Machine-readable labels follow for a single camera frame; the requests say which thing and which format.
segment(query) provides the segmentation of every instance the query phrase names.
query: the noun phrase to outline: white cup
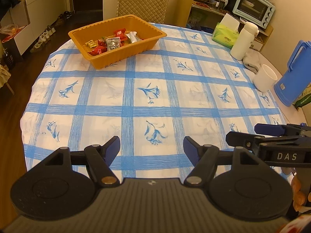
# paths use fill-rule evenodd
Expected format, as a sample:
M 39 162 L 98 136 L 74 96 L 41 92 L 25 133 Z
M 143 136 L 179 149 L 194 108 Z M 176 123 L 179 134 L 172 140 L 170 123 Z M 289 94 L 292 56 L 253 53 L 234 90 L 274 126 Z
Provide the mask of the white cup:
M 262 65 L 258 73 L 254 76 L 253 83 L 255 87 L 265 93 L 277 81 L 277 76 L 267 65 Z

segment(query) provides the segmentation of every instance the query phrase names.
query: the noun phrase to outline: green tissue package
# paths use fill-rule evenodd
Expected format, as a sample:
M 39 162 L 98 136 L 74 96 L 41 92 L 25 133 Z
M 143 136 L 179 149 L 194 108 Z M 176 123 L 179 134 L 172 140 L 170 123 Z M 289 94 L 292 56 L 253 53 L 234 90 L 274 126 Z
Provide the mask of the green tissue package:
M 237 39 L 238 32 L 234 32 L 220 23 L 216 25 L 212 40 L 231 49 Z

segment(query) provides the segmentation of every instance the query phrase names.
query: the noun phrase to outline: silver candy wrapper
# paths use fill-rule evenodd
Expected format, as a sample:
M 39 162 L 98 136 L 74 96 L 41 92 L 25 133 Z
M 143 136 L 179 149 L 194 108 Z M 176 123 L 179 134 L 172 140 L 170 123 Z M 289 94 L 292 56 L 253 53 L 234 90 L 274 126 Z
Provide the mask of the silver candy wrapper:
M 106 43 L 107 43 L 107 50 L 109 51 L 120 47 L 121 40 L 120 37 L 113 37 L 106 39 Z
M 136 36 L 137 32 L 129 32 L 128 34 L 125 34 L 131 41 L 131 43 L 136 43 L 138 41 L 141 41 L 139 37 Z

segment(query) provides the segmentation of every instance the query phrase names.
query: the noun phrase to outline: oven window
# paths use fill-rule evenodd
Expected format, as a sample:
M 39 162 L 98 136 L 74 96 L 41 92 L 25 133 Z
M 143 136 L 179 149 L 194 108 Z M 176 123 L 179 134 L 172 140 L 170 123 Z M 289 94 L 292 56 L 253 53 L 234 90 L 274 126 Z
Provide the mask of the oven window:
M 238 5 L 238 10 L 262 21 L 268 6 L 264 5 L 259 0 L 241 0 Z

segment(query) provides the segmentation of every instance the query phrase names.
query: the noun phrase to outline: bottle cap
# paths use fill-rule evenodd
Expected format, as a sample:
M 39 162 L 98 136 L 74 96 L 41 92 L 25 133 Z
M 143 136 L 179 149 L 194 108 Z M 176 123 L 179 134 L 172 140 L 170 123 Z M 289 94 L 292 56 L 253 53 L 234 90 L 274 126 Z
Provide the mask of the bottle cap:
M 247 30 L 249 33 L 255 35 L 256 32 L 258 31 L 258 26 L 255 25 L 254 23 L 247 22 L 247 23 L 244 25 L 244 29 Z

